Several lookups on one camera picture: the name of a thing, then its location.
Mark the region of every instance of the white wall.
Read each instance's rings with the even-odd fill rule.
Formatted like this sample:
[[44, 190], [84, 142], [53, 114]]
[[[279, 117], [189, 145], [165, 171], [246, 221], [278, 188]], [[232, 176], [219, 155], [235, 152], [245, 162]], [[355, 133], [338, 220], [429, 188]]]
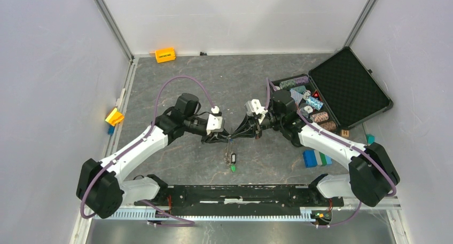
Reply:
[[367, 0], [105, 0], [134, 54], [332, 52]]
[[395, 102], [366, 127], [401, 176], [414, 243], [453, 238], [452, 11], [452, 0], [378, 0], [352, 46]]
[[0, 0], [0, 243], [68, 243], [128, 60], [93, 0]]

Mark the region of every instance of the metal corner post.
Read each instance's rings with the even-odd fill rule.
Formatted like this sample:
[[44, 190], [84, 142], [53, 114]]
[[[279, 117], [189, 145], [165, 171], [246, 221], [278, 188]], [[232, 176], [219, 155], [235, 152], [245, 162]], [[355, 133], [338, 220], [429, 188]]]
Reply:
[[120, 43], [121, 49], [124, 52], [124, 55], [132, 61], [134, 59], [134, 54], [129, 49], [129, 46], [126, 43], [126, 40], [124, 39], [123, 35], [120, 32], [120, 29], [116, 25], [115, 20], [113, 19], [112, 14], [108, 10], [107, 5], [105, 4], [104, 0], [95, 0], [97, 6], [99, 7], [100, 12], [102, 13], [102, 16], [104, 17], [105, 21], [107, 22], [110, 30], [112, 30], [113, 34], [115, 35], [116, 40]]
[[360, 13], [357, 21], [355, 22], [354, 27], [351, 30], [351, 32], [349, 33], [349, 36], [346, 39], [346, 42], [345, 42], [343, 47], [352, 45], [352, 43], [354, 42], [355, 38], [357, 37], [357, 34], [359, 33], [360, 29], [362, 28], [363, 24], [365, 23], [365, 20], [370, 15], [370, 12], [373, 9], [376, 1], [377, 0], [368, 0], [366, 2], [365, 7], [363, 8], [363, 10]]

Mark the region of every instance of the marble patterned surface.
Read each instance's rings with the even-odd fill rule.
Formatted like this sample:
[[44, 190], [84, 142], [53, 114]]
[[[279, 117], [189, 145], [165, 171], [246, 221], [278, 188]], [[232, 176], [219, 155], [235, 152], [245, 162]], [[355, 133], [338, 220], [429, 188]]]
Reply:
[[[330, 54], [272, 54], [246, 56], [178, 57], [157, 64], [154, 58], [140, 58], [127, 107], [118, 148], [132, 141], [150, 124], [154, 102], [161, 85], [177, 75], [193, 76], [203, 83], [214, 103], [223, 112], [225, 128], [236, 129], [245, 116], [246, 101], [257, 98], [265, 103], [266, 77], [271, 80], [308, 71]], [[192, 93], [200, 98], [201, 112], [209, 110], [202, 90], [190, 80], [176, 80], [164, 90], [158, 114], [173, 106], [177, 97]], [[353, 129], [351, 140], [365, 142], [362, 127]], [[168, 184], [247, 184], [310, 183], [322, 173], [345, 174], [335, 163], [327, 167], [305, 168], [302, 151], [281, 133], [266, 130], [259, 140], [236, 139], [237, 170], [225, 164], [226, 144], [202, 144], [200, 137], [186, 133], [166, 148], [150, 156], [128, 177], [155, 174]]]

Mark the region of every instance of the case lid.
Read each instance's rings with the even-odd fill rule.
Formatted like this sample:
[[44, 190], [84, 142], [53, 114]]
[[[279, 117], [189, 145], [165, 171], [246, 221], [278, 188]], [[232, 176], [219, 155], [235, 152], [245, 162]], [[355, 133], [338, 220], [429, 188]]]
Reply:
[[343, 129], [390, 109], [393, 102], [348, 47], [309, 72]]

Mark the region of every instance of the gray floor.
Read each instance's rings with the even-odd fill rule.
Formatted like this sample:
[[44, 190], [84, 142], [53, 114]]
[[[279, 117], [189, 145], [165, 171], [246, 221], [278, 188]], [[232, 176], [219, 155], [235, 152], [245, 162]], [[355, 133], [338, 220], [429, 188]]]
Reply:
[[[154, 58], [140, 58], [125, 114], [119, 148], [132, 141], [150, 124], [153, 104], [161, 85], [177, 75], [193, 76], [203, 83], [221, 109], [227, 130], [239, 126], [246, 101], [265, 102], [266, 77], [277, 80], [308, 71], [330, 54], [273, 54], [249, 56], [178, 57], [157, 64]], [[164, 90], [159, 114], [173, 106], [177, 97], [189, 92], [200, 98], [201, 111], [209, 110], [202, 90], [190, 80], [177, 80]], [[352, 130], [351, 140], [365, 142], [361, 127]], [[302, 149], [296, 148], [279, 132], [266, 130], [259, 140], [236, 139], [237, 171], [224, 163], [226, 144], [202, 144], [200, 137], [186, 133], [163, 150], [153, 154], [135, 169], [137, 175], [155, 174], [168, 184], [247, 184], [310, 183], [322, 173], [345, 174], [339, 164], [305, 168]]]
[[[351, 211], [335, 211], [342, 221]], [[87, 243], [255, 244], [255, 243], [395, 243], [385, 211], [361, 211], [345, 225], [316, 229], [310, 223], [196, 222], [195, 227], [154, 228], [144, 221], [95, 220]]]

